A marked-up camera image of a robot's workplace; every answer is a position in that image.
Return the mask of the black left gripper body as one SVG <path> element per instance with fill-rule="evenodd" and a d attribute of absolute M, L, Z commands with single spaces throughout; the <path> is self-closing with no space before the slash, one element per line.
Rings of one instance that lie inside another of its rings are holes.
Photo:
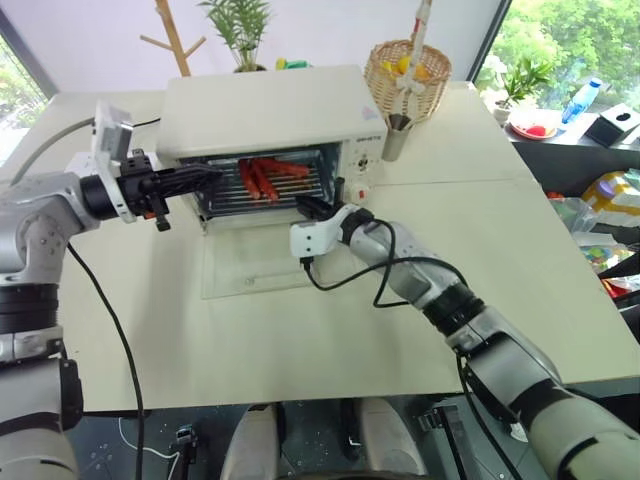
<path fill-rule="evenodd" d="M 133 149 L 120 165 L 118 185 L 124 200 L 136 217 L 154 219 L 159 232 L 168 231 L 167 180 L 171 169 L 154 170 L 143 149 Z"/>

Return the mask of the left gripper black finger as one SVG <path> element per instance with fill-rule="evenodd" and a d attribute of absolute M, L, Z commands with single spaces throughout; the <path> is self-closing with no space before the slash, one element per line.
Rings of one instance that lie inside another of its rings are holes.
<path fill-rule="evenodd" d="M 223 173 L 210 165 L 183 165 L 158 170 L 156 175 L 160 182 L 215 182 Z"/>
<path fill-rule="evenodd" d="M 207 190 L 215 185 L 215 178 L 156 178 L 151 180 L 149 190 L 165 199 Z"/>

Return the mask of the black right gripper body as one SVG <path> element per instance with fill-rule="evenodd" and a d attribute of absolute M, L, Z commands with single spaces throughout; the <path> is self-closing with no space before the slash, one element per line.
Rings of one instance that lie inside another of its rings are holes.
<path fill-rule="evenodd" d="M 310 198 L 307 201 L 307 211 L 311 220 L 325 221 L 334 215 L 334 207 L 319 198 Z"/>

